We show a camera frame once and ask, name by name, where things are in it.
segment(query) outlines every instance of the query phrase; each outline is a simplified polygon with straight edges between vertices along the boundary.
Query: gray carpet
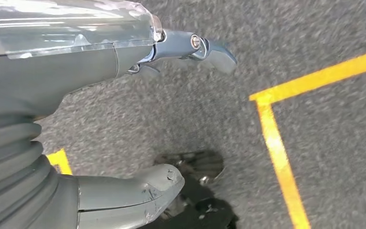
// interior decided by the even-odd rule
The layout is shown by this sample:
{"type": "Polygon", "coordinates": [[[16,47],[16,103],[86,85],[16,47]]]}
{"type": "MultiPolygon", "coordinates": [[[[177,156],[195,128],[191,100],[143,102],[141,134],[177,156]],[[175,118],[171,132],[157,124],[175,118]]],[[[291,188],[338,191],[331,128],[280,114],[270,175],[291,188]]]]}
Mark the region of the gray carpet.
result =
{"type": "MultiPolygon", "coordinates": [[[[144,0],[165,28],[226,42],[227,76],[161,65],[67,96],[42,120],[46,153],[65,148],[77,175],[129,177],[154,155],[213,149],[213,185],[242,228],[292,228],[248,96],[366,53],[366,0],[144,0]]],[[[366,228],[366,73],[273,105],[313,228],[366,228]]]]}

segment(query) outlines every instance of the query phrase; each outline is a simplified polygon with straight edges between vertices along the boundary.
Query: yellow line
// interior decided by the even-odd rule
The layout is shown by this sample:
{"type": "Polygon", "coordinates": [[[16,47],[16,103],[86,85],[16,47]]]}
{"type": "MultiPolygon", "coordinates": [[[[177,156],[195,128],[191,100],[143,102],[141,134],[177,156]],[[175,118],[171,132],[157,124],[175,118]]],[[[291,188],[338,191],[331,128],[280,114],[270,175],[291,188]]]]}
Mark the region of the yellow line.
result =
{"type": "Polygon", "coordinates": [[[255,93],[249,99],[262,104],[272,104],[364,72],[366,54],[255,93]]]}
{"type": "Polygon", "coordinates": [[[270,104],[257,103],[263,136],[295,229],[311,228],[270,104]]]}
{"type": "Polygon", "coordinates": [[[61,149],[56,153],[47,155],[47,158],[50,161],[51,165],[58,165],[58,167],[60,167],[62,174],[72,175],[71,167],[69,166],[67,155],[64,149],[61,149]]]}

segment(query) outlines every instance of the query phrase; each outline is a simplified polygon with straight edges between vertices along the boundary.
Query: scratched plastic surface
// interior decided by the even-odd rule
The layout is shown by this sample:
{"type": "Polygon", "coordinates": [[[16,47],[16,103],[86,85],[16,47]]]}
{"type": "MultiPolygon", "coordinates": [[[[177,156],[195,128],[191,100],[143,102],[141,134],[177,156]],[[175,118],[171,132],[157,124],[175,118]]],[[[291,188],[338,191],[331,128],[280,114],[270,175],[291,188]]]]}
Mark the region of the scratched plastic surface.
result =
{"type": "Polygon", "coordinates": [[[0,0],[0,55],[11,59],[153,45],[159,19],[124,0],[0,0]]]}

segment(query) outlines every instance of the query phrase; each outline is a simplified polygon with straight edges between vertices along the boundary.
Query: gray plastic casing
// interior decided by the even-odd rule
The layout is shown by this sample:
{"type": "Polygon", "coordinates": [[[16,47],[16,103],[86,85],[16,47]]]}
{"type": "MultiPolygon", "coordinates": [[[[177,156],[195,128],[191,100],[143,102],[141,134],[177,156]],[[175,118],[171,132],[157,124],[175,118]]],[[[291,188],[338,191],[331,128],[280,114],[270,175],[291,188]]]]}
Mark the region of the gray plastic casing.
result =
{"type": "MultiPolygon", "coordinates": [[[[113,202],[101,208],[95,203],[116,198],[110,194],[117,193],[124,181],[105,178],[113,180],[113,186],[107,187],[107,196],[88,194],[82,186],[94,183],[96,177],[57,174],[46,156],[42,155],[41,143],[31,141],[41,132],[41,127],[33,121],[54,113],[66,94],[124,75],[151,48],[135,46],[16,60],[0,56],[0,228],[137,228],[154,220],[173,200],[184,184],[183,178],[174,167],[161,167],[158,168],[160,171],[170,170],[176,174],[174,183],[167,190],[159,191],[159,187],[152,186],[154,191],[162,194],[162,198],[147,202],[150,205],[120,206],[113,202]],[[80,209],[78,205],[89,209],[80,209]],[[120,222],[126,216],[116,218],[129,211],[132,212],[129,221],[120,222]]],[[[143,192],[143,187],[149,185],[151,179],[153,177],[135,181],[135,185],[128,189],[130,191],[126,190],[126,197],[119,197],[126,199],[134,189],[143,192]]],[[[146,198],[142,193],[137,197],[146,198]]]]}
{"type": "Polygon", "coordinates": [[[0,0],[0,56],[10,59],[151,46],[159,19],[125,0],[0,0]]]}

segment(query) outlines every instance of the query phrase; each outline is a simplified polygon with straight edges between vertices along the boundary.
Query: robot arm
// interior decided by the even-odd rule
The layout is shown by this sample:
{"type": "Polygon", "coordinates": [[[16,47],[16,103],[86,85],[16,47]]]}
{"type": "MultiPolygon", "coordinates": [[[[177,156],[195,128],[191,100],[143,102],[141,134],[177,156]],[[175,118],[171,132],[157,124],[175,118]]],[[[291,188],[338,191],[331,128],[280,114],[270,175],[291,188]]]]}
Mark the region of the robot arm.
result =
{"type": "Polygon", "coordinates": [[[162,213],[184,185],[175,167],[127,180],[59,175],[31,141],[41,132],[33,122],[66,94],[134,66],[213,53],[201,53],[212,45],[188,34],[163,31],[124,0],[0,0],[0,228],[134,229],[162,213]],[[173,40],[188,49],[167,48],[173,40]]]}

